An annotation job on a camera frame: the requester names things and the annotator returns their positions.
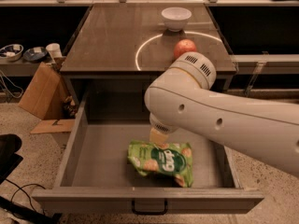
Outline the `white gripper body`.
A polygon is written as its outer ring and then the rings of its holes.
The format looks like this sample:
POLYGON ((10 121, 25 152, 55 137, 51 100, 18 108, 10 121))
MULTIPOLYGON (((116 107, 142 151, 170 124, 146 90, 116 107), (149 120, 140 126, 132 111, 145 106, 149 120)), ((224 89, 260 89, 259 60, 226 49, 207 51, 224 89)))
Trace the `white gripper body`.
POLYGON ((174 133, 178 128, 171 125, 166 125, 161 123, 153 114, 149 115, 149 122, 153 128, 155 128, 160 133, 174 133))

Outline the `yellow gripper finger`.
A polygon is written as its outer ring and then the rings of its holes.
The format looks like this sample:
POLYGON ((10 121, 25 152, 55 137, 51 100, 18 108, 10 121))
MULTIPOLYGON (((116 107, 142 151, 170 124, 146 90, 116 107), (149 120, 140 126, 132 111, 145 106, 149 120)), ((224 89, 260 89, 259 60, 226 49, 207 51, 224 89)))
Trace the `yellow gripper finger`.
POLYGON ((165 133, 161 133, 155 128, 152 128, 149 132, 149 140, 151 143, 154 143, 155 145, 163 145, 168 138, 168 135, 165 133))

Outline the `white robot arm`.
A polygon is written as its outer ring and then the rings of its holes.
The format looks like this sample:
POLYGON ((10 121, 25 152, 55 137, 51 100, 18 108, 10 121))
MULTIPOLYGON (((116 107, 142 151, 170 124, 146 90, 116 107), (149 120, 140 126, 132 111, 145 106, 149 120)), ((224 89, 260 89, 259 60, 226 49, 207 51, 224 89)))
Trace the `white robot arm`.
POLYGON ((212 91, 216 69, 186 52, 147 88, 152 126, 200 134, 258 161, 299 176, 299 107, 212 91))

